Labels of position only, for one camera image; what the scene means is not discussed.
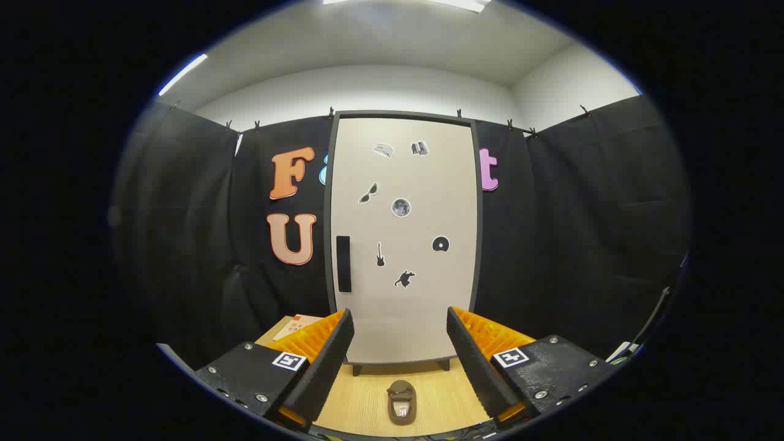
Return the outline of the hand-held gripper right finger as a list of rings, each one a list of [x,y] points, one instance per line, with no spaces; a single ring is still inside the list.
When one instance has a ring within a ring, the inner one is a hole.
[[[447,335],[485,412],[517,424],[565,407],[615,374],[615,366],[559,335],[534,339],[458,307]]]

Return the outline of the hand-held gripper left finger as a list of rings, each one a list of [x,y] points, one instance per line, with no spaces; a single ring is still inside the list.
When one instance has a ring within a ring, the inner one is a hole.
[[[322,412],[353,335],[353,317],[344,308],[279,341],[241,342],[194,374],[259,418],[308,429]]]

